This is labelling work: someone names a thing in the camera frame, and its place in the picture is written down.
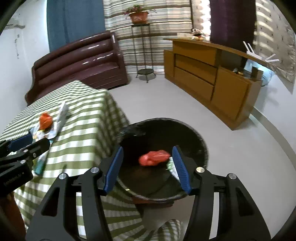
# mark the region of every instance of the mickey mouse plush toy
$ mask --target mickey mouse plush toy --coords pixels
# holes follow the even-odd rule
[[[192,40],[197,40],[197,41],[203,41],[205,39],[205,37],[202,34],[202,31],[197,29],[197,28],[193,28],[192,29]]]

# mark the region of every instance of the orange flower pot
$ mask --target orange flower pot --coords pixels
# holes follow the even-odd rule
[[[147,23],[148,12],[134,12],[129,15],[133,24]]]

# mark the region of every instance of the orange plastic bag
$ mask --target orange plastic bag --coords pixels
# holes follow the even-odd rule
[[[170,154],[164,150],[150,151],[140,156],[139,163],[141,166],[157,166],[159,163],[170,158]]]
[[[39,130],[44,130],[49,128],[52,125],[51,116],[47,112],[42,113],[39,118],[39,124],[40,124]]]

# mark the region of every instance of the floor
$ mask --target floor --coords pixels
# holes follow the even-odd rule
[[[273,237],[296,204],[296,171],[270,133],[252,116],[239,130],[231,131],[206,107],[179,87],[157,75],[131,75],[129,85],[110,90],[131,123],[155,117],[181,120],[196,129],[209,151],[208,170],[226,176],[235,173],[261,211]],[[165,221],[182,222],[182,237],[191,214],[193,197],[178,200],[170,208],[146,209],[144,224],[157,229]],[[217,233],[218,196],[215,195],[211,236]]]

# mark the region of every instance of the white wall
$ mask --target white wall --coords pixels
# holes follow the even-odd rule
[[[31,68],[49,53],[47,0],[27,0],[13,15],[24,29],[4,30],[0,35],[0,134],[26,106],[24,96],[32,84]]]
[[[255,108],[286,138],[296,152],[296,85],[274,75],[261,88]]]

